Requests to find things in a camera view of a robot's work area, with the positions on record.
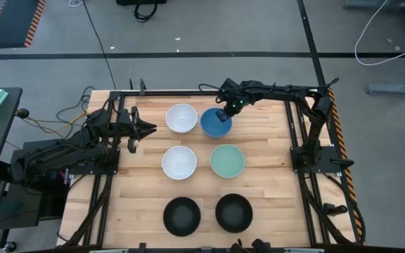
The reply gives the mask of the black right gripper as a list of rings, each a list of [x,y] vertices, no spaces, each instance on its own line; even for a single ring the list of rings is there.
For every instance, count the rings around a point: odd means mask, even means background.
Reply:
[[[230,117],[239,114],[240,111],[248,105],[248,96],[239,91],[226,92],[223,98],[226,103],[224,109],[216,111],[216,116],[221,122],[225,122]]]

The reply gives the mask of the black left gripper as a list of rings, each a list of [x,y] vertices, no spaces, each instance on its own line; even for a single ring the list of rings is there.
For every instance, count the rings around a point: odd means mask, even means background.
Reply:
[[[116,125],[116,135],[119,138],[129,138],[127,147],[130,153],[136,152],[135,141],[141,140],[157,131],[156,124],[145,122],[142,119],[139,119],[139,112],[136,106],[133,106],[130,112],[128,111],[128,109],[121,109],[119,117],[116,121]]]

